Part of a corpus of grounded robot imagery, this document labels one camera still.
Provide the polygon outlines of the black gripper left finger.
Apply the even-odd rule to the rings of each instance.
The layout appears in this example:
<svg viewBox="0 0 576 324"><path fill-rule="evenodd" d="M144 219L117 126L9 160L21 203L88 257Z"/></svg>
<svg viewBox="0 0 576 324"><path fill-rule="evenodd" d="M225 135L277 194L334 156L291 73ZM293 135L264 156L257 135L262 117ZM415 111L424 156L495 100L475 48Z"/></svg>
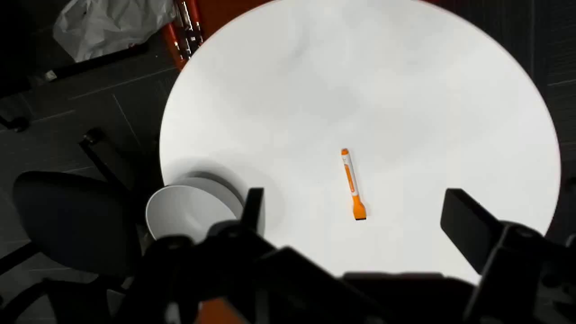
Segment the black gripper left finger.
<svg viewBox="0 0 576 324"><path fill-rule="evenodd" d="M243 226L250 228L252 232L255 232L259 228L262 199L264 199L262 187L250 187L248 189L239 223Z"/></svg>

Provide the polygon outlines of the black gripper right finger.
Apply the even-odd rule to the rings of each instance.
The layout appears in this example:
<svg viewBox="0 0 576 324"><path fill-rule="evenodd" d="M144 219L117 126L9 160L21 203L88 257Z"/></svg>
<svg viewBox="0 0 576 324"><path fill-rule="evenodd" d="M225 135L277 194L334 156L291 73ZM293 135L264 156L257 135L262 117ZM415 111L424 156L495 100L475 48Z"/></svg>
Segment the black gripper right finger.
<svg viewBox="0 0 576 324"><path fill-rule="evenodd" d="M446 189L441 228L478 273L464 324L576 324L574 244L496 219L462 189Z"/></svg>

